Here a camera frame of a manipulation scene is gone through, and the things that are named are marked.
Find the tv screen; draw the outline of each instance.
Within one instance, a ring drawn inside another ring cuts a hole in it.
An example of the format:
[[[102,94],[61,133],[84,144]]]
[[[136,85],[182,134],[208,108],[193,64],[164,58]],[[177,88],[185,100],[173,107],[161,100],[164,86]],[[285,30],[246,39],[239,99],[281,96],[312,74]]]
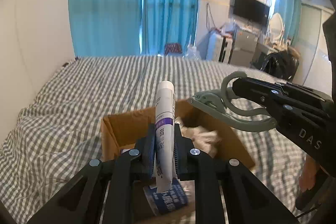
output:
[[[235,0],[233,14],[262,26],[267,25],[269,6],[257,0]]]

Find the purple stripe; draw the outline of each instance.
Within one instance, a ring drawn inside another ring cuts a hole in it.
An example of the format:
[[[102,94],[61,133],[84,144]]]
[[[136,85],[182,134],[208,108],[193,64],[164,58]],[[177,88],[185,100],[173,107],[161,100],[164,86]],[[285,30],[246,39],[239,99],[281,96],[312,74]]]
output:
[[[158,129],[159,127],[161,127],[165,124],[173,125],[173,119],[172,118],[163,118],[155,124],[155,127],[156,127],[156,129]]]

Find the toothpaste tube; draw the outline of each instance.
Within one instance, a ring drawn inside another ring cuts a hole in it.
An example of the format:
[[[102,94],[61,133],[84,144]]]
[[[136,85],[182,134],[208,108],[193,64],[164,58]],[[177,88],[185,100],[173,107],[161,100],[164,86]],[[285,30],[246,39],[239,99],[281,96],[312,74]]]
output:
[[[174,85],[162,81],[157,87],[155,104],[155,159],[157,193],[168,191],[173,177],[177,177],[174,164]]]

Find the mirror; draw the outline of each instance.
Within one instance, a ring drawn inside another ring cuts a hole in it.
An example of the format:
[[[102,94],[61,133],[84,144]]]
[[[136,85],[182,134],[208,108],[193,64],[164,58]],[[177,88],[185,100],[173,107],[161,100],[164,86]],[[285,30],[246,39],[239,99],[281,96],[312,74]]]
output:
[[[275,13],[269,20],[268,30],[273,40],[279,40],[284,31],[284,24],[279,13]]]

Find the bed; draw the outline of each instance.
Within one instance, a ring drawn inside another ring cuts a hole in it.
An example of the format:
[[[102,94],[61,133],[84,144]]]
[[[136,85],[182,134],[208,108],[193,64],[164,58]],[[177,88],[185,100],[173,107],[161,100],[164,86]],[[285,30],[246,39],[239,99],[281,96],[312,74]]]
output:
[[[217,89],[225,76],[253,69],[178,57],[79,58],[58,70],[22,109],[0,150],[0,199],[17,223],[26,223],[90,159],[101,158],[100,120],[106,114],[154,105],[159,81],[175,86],[176,99]],[[237,107],[253,102],[238,99]],[[295,215],[298,178],[305,153],[275,129],[236,130],[256,162],[254,174]],[[194,214],[189,216],[194,222]]]

